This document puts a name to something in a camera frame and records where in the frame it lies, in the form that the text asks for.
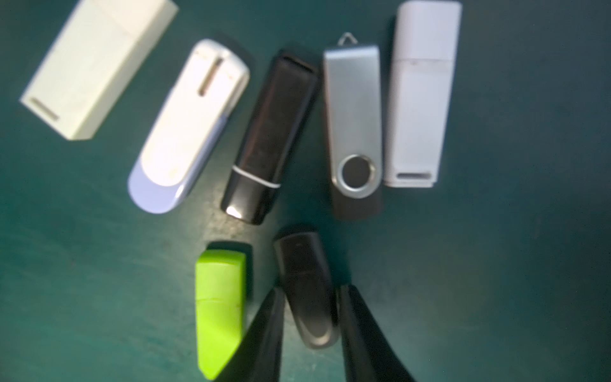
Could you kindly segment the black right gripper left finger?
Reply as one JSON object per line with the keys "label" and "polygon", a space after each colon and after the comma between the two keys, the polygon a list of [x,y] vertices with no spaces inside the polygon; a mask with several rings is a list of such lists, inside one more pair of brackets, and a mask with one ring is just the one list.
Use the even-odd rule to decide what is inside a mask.
{"label": "black right gripper left finger", "polygon": [[286,297],[272,288],[230,361],[216,378],[218,381],[278,381],[283,351]]}

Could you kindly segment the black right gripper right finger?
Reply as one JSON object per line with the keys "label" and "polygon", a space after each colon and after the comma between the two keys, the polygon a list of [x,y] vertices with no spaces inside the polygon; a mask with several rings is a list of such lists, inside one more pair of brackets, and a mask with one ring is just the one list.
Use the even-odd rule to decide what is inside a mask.
{"label": "black right gripper right finger", "polygon": [[413,381],[353,285],[337,292],[347,381]]}

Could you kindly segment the lime green usb drive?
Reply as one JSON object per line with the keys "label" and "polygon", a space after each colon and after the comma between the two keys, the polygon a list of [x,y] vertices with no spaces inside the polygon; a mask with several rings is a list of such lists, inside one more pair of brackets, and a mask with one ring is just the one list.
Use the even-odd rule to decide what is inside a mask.
{"label": "lime green usb drive", "polygon": [[239,251],[204,251],[195,265],[197,364],[216,380],[243,339],[247,259]]}

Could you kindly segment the white lavender swivel usb drive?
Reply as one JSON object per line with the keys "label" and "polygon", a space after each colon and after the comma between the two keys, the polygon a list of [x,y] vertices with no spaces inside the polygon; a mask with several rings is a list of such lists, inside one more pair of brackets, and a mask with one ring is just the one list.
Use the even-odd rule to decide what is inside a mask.
{"label": "white lavender swivel usb drive", "polygon": [[163,214],[186,199],[249,80],[229,48],[212,39],[195,44],[130,172],[135,205]]}

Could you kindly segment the white rectangular usb drive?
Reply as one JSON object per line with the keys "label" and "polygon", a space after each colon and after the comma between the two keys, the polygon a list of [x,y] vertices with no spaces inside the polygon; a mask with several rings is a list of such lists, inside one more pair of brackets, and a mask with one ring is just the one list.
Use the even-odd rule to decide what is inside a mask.
{"label": "white rectangular usb drive", "polygon": [[462,5],[406,1],[396,14],[385,132],[392,188],[431,188],[439,178]]}

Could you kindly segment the cream white usb drive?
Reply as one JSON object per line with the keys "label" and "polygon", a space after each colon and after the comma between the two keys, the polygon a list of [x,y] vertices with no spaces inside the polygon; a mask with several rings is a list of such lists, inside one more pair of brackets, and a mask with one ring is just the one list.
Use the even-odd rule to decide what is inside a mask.
{"label": "cream white usb drive", "polygon": [[20,101],[66,140],[91,139],[179,8],[79,1]]}

